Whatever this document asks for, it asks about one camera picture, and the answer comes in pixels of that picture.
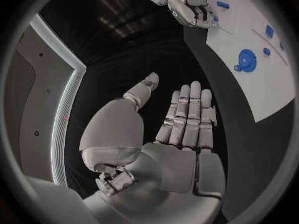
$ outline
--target blue object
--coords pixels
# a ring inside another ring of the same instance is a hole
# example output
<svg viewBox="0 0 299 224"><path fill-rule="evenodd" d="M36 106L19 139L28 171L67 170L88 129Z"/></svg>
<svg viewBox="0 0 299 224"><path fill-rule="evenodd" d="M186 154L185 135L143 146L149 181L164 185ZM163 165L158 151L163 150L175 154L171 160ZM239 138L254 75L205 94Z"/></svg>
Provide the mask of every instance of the blue object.
<svg viewBox="0 0 299 224"><path fill-rule="evenodd" d="M234 68L235 68L235 71L238 71L238 72L242 71L242 67L240 65L236 65Z"/></svg>
<svg viewBox="0 0 299 224"><path fill-rule="evenodd" d="M264 49L263 49L263 52L264 52L264 54L267 55L267 56L270 56L270 54L271 54L271 51L270 51L268 48L264 48Z"/></svg>
<svg viewBox="0 0 299 224"><path fill-rule="evenodd" d="M229 4L228 4L228 3L225 3L225 2L217 1L217 6L224 7L224 8L226 8L226 9L229 9Z"/></svg>
<svg viewBox="0 0 299 224"><path fill-rule="evenodd" d="M267 28L266 28L266 34L272 38L273 37L273 34L274 34L274 30L272 27L270 27L269 25L267 25Z"/></svg>
<svg viewBox="0 0 299 224"><path fill-rule="evenodd" d="M280 42L279 45L281 46L281 49L284 51L285 49L284 49L282 42Z"/></svg>
<svg viewBox="0 0 299 224"><path fill-rule="evenodd" d="M240 52L239 55L239 66L242 71L252 72L257 66L257 58L253 51L245 49Z"/></svg>

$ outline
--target blue gear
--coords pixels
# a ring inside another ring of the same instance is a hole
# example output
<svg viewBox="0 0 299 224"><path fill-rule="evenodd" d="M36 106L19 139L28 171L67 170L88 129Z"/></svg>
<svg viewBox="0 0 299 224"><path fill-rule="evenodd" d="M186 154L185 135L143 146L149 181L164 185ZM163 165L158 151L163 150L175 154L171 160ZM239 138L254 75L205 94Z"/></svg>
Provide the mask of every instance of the blue gear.
<svg viewBox="0 0 299 224"><path fill-rule="evenodd" d="M257 66L257 58L253 51L245 49L240 52L239 66L242 71L252 72Z"/></svg>

